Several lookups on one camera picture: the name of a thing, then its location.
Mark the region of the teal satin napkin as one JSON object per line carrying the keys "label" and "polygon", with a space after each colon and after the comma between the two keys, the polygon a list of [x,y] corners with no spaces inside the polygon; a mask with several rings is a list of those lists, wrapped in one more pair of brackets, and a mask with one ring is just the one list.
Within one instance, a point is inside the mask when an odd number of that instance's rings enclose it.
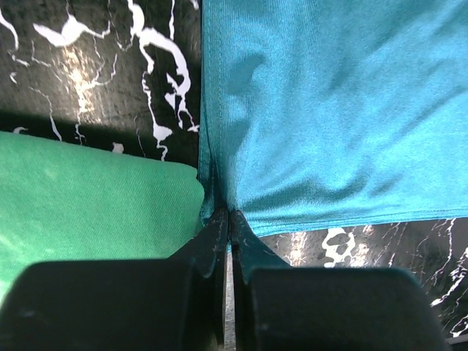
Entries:
{"label": "teal satin napkin", "polygon": [[204,1],[200,215],[258,236],[467,215],[465,1]]}

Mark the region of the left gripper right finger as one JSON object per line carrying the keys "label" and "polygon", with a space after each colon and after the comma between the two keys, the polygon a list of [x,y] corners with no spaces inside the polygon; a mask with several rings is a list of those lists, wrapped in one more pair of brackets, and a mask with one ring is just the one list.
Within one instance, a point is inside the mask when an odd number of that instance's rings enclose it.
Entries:
{"label": "left gripper right finger", "polygon": [[448,350],[426,294],[393,268],[294,268],[230,214],[238,350]]}

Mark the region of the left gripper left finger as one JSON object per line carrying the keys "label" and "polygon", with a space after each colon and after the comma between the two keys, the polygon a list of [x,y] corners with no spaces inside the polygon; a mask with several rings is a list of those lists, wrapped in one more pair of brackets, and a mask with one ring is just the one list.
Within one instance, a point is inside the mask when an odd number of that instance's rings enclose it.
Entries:
{"label": "left gripper left finger", "polygon": [[1,307],[3,350],[217,350],[228,212],[166,259],[36,263]]}

